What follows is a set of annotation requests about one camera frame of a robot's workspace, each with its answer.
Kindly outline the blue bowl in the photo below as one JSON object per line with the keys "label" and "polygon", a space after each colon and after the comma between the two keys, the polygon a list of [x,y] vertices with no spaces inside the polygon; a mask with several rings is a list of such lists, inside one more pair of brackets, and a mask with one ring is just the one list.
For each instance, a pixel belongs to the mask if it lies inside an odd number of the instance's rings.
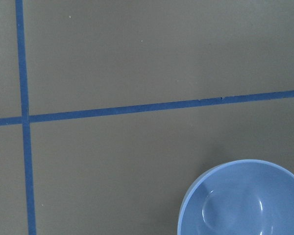
{"label": "blue bowl", "polygon": [[224,163],[188,188],[179,235],[294,235],[294,174],[262,160]]}

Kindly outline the brown paper table cover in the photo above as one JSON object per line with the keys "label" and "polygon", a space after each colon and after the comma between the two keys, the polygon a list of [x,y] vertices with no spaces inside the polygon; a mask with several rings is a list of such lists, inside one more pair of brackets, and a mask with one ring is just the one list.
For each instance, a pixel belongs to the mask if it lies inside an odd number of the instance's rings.
{"label": "brown paper table cover", "polygon": [[174,235],[240,159],[294,174],[294,0],[0,0],[0,235]]}

